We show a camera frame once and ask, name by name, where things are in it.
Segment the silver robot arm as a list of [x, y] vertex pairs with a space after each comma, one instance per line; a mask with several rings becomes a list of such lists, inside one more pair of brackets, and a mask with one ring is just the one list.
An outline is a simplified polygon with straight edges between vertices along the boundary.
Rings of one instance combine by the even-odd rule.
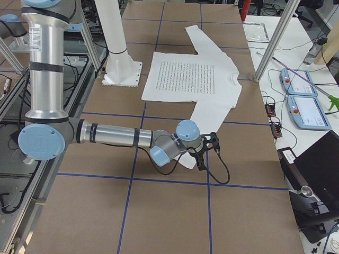
[[1, 16], [1, 38], [8, 37], [20, 38], [27, 34], [27, 30], [21, 23], [18, 16], [14, 14], [5, 14]]
[[216, 133], [202, 134], [191, 120], [181, 121], [173, 134], [89, 123], [64, 110], [64, 31], [84, 25], [80, 1], [22, 1], [22, 15], [29, 24], [31, 108], [19, 133], [21, 151], [35, 160], [61, 155], [71, 143], [101, 143], [139, 148], [158, 169], [188, 153], [200, 170], [203, 155], [220, 151]]

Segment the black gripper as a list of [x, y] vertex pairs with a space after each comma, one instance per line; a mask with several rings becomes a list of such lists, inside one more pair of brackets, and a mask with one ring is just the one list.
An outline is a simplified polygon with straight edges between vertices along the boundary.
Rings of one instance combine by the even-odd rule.
[[219, 138], [215, 132], [211, 132], [210, 134], [202, 135], [202, 148], [200, 151], [195, 153], [197, 167], [199, 170], [204, 170], [204, 158], [203, 155], [205, 152], [213, 149], [218, 157], [220, 157], [220, 145]]

